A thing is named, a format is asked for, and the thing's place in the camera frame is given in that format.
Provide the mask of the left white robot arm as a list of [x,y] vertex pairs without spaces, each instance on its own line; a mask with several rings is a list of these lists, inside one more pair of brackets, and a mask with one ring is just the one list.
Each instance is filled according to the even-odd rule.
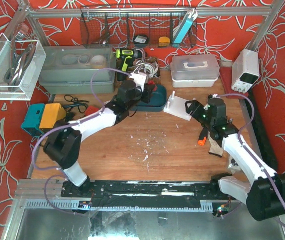
[[156,84],[139,86],[133,80],[125,80],[101,111],[74,122],[56,122],[43,150],[81,194],[88,193],[91,188],[90,177],[79,163],[81,143],[99,131],[122,122],[138,103],[149,103],[156,88]]

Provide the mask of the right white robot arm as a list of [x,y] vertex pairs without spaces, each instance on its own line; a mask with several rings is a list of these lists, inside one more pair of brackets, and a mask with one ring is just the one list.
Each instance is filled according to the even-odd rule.
[[187,101],[188,115],[208,129],[211,138],[238,164],[248,181],[231,174],[219,174],[212,182],[219,190],[244,205],[256,221],[285,215],[285,174],[269,167],[247,144],[240,130],[227,117],[227,106],[221,98],[211,98],[207,105]]

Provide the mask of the large red spring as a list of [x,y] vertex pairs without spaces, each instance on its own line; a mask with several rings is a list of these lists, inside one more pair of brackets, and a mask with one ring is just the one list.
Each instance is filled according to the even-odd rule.
[[153,80],[148,82],[148,87],[149,87],[151,92],[155,92],[158,89],[157,84]]

